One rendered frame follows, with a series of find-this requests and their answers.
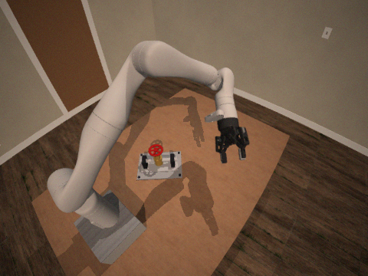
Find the beige wall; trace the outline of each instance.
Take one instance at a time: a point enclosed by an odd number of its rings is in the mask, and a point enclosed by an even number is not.
[[[231,68],[236,88],[365,147],[367,10],[366,0],[153,0],[158,40]]]
[[[236,88],[368,148],[367,1],[88,3],[112,79],[137,43],[164,41],[231,68]],[[63,114],[2,12],[0,32],[1,157]]]

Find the mounting plate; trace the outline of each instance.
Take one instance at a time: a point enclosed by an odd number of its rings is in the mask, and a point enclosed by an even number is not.
[[[173,168],[171,167],[170,153],[174,154],[175,166]],[[142,166],[143,156],[146,156],[146,162],[148,164],[147,169],[144,169]],[[141,153],[136,180],[182,178],[182,155],[180,152],[170,151],[169,153],[163,153],[162,156],[163,164],[161,166],[156,166],[150,154]]]

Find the valve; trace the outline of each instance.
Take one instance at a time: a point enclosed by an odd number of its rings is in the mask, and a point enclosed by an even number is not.
[[[159,144],[154,144],[149,147],[148,153],[153,156],[156,166],[161,166],[163,164],[163,146]]]

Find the electrical outlet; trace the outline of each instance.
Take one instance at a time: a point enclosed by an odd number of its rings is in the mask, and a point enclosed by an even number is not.
[[[330,35],[331,35],[331,32],[332,32],[332,28],[326,27],[324,29],[324,33],[322,34],[322,38],[328,39],[330,37]]]

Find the white baseboard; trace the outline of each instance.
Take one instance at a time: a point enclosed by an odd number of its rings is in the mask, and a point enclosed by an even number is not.
[[[364,146],[361,146],[352,140],[349,140],[340,134],[335,133],[334,131],[328,130],[326,127],[320,126],[317,123],[314,123],[312,121],[309,121],[308,119],[305,119],[295,113],[292,113],[289,110],[285,110],[282,107],[277,106],[276,104],[267,102],[266,100],[262,100],[259,97],[256,97],[250,93],[244,92],[242,90],[239,90],[237,88],[234,88],[234,94],[238,95],[240,97],[244,97],[247,100],[251,100],[254,103],[260,104],[263,107],[267,107],[270,110],[273,110],[274,112],[277,112],[281,115],[284,115],[294,121],[297,121],[298,123],[301,123],[305,125],[306,127],[311,128],[312,130],[316,130],[319,133],[322,133],[323,135],[330,137],[331,139],[342,143],[345,146],[348,146],[349,148],[356,150],[358,153],[362,153],[365,156],[368,156],[368,149]]]
[[[82,110],[86,109],[91,104],[96,103],[98,100],[101,99],[101,97],[104,95],[104,93],[105,93],[105,91],[99,93],[95,97],[93,97],[93,98],[89,99],[88,101],[86,101],[85,103],[81,104],[79,107],[74,108],[72,111],[70,111],[70,112],[66,113],[65,115],[63,115],[62,117],[58,118],[54,122],[49,123],[43,129],[39,130],[37,133],[33,134],[31,137],[27,138],[26,140],[24,140],[23,142],[18,144],[14,149],[9,150],[3,156],[0,156],[0,165],[2,165],[3,163],[5,163],[9,159],[11,159],[16,154],[20,153],[27,146],[31,145],[33,142],[35,142],[38,139],[40,139],[41,137],[43,137],[43,135],[45,135],[46,133],[49,133],[50,131],[52,131],[55,127],[60,126],[67,119],[70,119],[75,114],[77,114],[77,113],[81,112]]]

